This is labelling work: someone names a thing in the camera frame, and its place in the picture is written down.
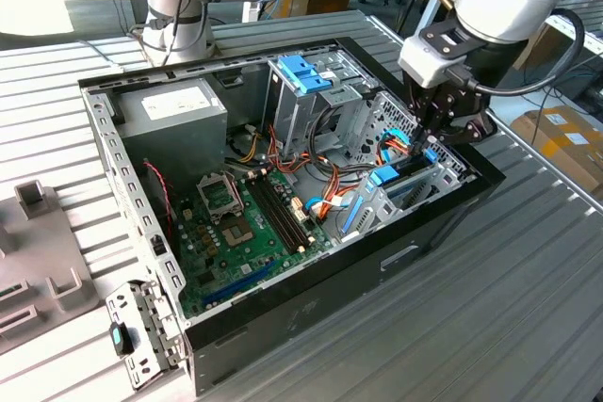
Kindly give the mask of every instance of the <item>blue tab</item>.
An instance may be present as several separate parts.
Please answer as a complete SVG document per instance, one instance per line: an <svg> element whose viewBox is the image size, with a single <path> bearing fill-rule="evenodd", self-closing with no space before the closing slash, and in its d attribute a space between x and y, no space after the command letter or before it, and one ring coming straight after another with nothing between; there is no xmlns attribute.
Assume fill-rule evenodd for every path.
<svg viewBox="0 0 603 402"><path fill-rule="evenodd" d="M432 149L425 150L425 156L428 159L430 159L430 161L432 163L437 162L437 153L434 150L432 150Z"/></svg>
<svg viewBox="0 0 603 402"><path fill-rule="evenodd" d="M341 229L343 234L348 232L348 229L350 228L350 225L351 225L352 221L354 220L354 217L356 217L356 214L358 214L358 209L360 209L362 201L363 201L363 198L358 197L358 200L356 200L354 207L351 208L350 216L346 220L346 224L343 225L343 228Z"/></svg>
<svg viewBox="0 0 603 402"><path fill-rule="evenodd" d="M399 177L399 173L397 171L395 171L391 166L386 165L384 167L379 167L377 169L374 169L373 171L371 171L370 173L370 179L376 184L376 185L382 185L385 184L393 179L396 179Z"/></svg>
<svg viewBox="0 0 603 402"><path fill-rule="evenodd" d="M279 64L293 85L304 94L321 91L332 86L331 81L320 77L315 66L308 63L302 56L281 56Z"/></svg>

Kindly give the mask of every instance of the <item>green motherboard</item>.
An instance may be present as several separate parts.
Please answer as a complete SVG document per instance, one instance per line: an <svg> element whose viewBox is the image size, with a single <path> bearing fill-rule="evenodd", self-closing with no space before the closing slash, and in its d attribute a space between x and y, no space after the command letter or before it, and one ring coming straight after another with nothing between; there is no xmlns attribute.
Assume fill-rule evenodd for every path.
<svg viewBox="0 0 603 402"><path fill-rule="evenodd" d="M285 176L275 170L265 179L264 185L269 183L269 189L274 191L270 195L277 196L281 203L277 206L281 214L283 207L293 214L290 203L295 194ZM267 204L258 195L254 197L252 192L257 192L250 181L233 178L232 184L240 196L242 212L227 214L217 224L211 221L199 192L180 200L176 209L178 261L187 280L180 301L186 317L198 315L333 246L327 234L307 219L296 221L311 243L293 249L286 237L290 228L279 229L282 216L275 216L274 203ZM218 183L204 190L210 209L232 202L229 191Z"/></svg>

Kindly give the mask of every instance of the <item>open computer tower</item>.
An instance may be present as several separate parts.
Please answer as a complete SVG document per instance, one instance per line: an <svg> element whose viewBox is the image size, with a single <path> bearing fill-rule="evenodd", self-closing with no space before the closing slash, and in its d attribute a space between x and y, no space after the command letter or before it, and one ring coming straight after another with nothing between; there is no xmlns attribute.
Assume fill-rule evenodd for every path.
<svg viewBox="0 0 603 402"><path fill-rule="evenodd" d="M106 300L134 388L196 394L444 242L503 175L410 153L403 86L353 40L80 82L146 281Z"/></svg>

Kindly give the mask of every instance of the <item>yellow wire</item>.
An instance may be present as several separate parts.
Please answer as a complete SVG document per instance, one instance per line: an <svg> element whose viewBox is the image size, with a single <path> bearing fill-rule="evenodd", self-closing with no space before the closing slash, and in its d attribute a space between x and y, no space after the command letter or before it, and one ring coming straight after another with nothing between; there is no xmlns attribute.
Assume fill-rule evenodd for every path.
<svg viewBox="0 0 603 402"><path fill-rule="evenodd" d="M240 158L238 161L242 164L245 164L253 159L255 156L255 146L257 145L258 134L253 135L252 148L249 150L248 154L245 157Z"/></svg>

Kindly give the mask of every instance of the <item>slatted metal surface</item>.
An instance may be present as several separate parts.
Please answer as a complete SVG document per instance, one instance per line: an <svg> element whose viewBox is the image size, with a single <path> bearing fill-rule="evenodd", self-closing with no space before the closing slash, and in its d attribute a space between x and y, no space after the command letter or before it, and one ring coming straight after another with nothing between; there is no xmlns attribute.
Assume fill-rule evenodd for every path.
<svg viewBox="0 0 603 402"><path fill-rule="evenodd" d="M399 44L358 12L215 34L230 55L352 36L399 76ZM129 40L98 45L145 65ZM142 275L73 84L106 71L77 44L0 53L0 196L31 177L55 186L101 296ZM206 400L590 400L603 383L601 214L509 136L479 148L507 179L445 247ZM107 328L99 308L1 356L0 400L192 400L182 370L133 394Z"/></svg>

